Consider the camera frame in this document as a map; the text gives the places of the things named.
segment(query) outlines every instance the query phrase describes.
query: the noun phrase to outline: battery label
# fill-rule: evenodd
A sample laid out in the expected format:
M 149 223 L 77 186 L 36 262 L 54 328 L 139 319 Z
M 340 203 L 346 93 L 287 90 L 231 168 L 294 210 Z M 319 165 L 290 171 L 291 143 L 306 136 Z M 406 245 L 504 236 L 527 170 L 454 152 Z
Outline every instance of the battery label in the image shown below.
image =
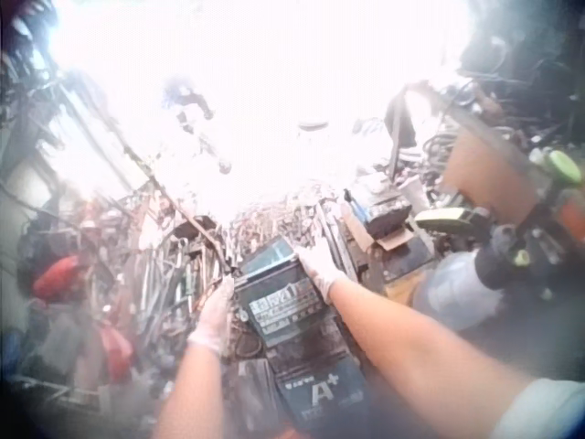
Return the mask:
M 323 307 L 307 278 L 250 302 L 250 311 L 265 335 L 297 323 Z

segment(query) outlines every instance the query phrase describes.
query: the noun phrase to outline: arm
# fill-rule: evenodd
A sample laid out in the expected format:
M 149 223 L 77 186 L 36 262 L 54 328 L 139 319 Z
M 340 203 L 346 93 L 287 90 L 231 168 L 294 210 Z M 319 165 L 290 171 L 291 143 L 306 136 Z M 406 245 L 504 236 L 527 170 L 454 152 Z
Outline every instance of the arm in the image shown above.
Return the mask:
M 431 318 L 348 280 L 326 244 L 297 253 L 368 358 L 439 435 L 488 437 L 531 382 Z
M 229 300 L 233 292 L 234 281 L 227 277 L 206 301 L 197 328 L 189 336 L 175 388 L 154 431 L 155 439 L 223 437 L 219 355 L 228 333 Z
M 218 355 L 191 345 L 181 363 L 175 389 L 161 413 L 155 439 L 222 437 L 223 407 Z

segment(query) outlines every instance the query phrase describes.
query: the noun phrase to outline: person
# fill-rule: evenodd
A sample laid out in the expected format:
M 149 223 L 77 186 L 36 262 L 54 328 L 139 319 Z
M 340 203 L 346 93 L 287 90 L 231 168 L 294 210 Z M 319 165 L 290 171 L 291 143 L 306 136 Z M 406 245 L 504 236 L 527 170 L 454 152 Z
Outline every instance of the person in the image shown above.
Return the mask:
M 326 244 L 297 254 L 382 376 L 439 437 L 582 437 L 585 385 L 535 379 L 487 357 L 430 317 L 350 281 Z M 233 285 L 225 279 L 205 304 L 156 439 L 222 437 L 219 352 Z
M 200 133 L 196 128 L 200 114 L 210 121 L 215 113 L 211 110 L 206 97 L 196 90 L 192 81 L 185 76 L 174 76 L 165 82 L 163 89 L 164 108 L 175 115 L 175 120 L 181 130 L 187 134 L 196 135 L 198 149 L 200 152 L 207 152 L 218 162 L 218 169 L 221 174 L 229 174 L 231 163 L 220 155 L 215 142 L 208 135 Z

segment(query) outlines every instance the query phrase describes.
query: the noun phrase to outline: wooden board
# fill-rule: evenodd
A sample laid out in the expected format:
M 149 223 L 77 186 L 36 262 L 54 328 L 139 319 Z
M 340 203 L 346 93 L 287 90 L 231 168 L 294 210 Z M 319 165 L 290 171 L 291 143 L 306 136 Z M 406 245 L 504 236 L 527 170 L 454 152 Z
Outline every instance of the wooden board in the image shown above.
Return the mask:
M 520 224 L 538 200 L 527 176 L 516 172 L 494 149 L 465 131 L 455 142 L 442 185 L 459 190 L 504 224 Z

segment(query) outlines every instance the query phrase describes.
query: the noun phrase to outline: green cap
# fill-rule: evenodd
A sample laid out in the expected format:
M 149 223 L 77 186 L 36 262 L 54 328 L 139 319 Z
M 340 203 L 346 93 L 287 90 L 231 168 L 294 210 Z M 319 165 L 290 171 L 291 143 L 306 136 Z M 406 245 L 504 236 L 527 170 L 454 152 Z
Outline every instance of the green cap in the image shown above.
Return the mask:
M 583 181 L 581 170 L 575 161 L 562 151 L 553 151 L 548 155 L 549 163 L 553 166 L 558 177 L 571 185 L 580 185 Z

